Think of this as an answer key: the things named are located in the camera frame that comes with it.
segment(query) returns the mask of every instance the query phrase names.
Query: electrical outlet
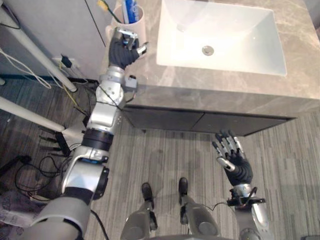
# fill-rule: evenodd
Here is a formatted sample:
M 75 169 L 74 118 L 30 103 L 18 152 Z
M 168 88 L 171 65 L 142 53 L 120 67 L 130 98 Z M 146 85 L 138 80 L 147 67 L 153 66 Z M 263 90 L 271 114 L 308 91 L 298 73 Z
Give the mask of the electrical outlet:
M 80 65 L 78 64 L 78 62 L 74 59 L 74 58 L 69 58 L 69 60 L 72 63 L 72 66 L 75 68 L 80 68 Z M 61 62 L 61 57 L 53 57 L 52 61 L 59 66 L 60 62 Z M 65 65 L 61 65 L 62 69 L 66 69 L 67 67 Z

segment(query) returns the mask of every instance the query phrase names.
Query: sink drain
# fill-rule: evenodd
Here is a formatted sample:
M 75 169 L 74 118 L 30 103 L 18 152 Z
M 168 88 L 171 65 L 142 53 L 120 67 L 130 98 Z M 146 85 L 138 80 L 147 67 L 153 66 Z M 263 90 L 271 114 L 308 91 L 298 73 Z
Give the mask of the sink drain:
M 202 48 L 202 52 L 206 56 L 211 56 L 212 54 L 214 54 L 215 50 L 213 49 L 212 46 L 204 46 Z

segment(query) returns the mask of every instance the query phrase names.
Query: wall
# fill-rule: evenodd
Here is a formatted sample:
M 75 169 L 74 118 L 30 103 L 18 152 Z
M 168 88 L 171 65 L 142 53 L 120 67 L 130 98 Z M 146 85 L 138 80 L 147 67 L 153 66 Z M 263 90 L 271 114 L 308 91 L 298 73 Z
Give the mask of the wall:
M 103 41 L 90 16 L 85 0 L 4 0 L 16 14 L 23 30 L 49 57 L 61 54 L 76 59 L 81 72 L 98 79 L 106 43 L 105 27 L 111 16 L 97 6 L 97 0 L 87 0 Z M 111 9 L 116 0 L 107 0 Z M 38 75 L 48 76 L 44 67 L 8 32 L 0 26 L 0 47 L 27 64 Z M 0 55 L 0 74 L 21 74 Z
M 304 0 L 314 27 L 320 27 L 320 0 Z

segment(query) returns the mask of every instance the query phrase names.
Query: white sink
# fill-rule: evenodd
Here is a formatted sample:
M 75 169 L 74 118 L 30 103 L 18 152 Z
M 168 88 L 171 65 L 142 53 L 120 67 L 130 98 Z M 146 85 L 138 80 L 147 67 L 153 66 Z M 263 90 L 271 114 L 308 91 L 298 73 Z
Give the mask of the white sink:
M 162 0 L 156 62 L 287 74 L 272 10 L 201 0 Z

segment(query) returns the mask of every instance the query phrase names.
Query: metal stand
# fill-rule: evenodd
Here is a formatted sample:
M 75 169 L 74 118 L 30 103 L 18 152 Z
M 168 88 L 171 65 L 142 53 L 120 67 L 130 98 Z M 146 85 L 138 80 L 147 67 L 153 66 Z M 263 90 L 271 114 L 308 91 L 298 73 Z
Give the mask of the metal stand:
M 0 77 L 0 86 L 5 85 L 5 84 L 6 84 L 6 81 L 3 80 L 3 79 Z
M 0 0 L 0 23 L 18 28 L 16 22 L 1 7 L 3 1 Z M 62 82 L 71 92 L 77 90 L 76 86 L 57 68 L 57 66 L 34 44 L 34 42 L 25 34 L 22 29 L 6 29 L 60 82 Z
M 0 109 L 44 127 L 43 130 L 53 134 L 55 139 L 48 137 L 43 137 L 42 139 L 48 139 L 49 142 L 58 143 L 60 147 L 59 150 L 63 152 L 65 157 L 70 154 L 69 147 L 77 147 L 76 144 L 80 145 L 84 137 L 82 131 L 86 130 L 86 127 L 83 122 L 79 122 L 66 129 L 64 126 L 40 116 L 28 109 L 25 109 L 22 106 L 19 106 L 1 96 Z

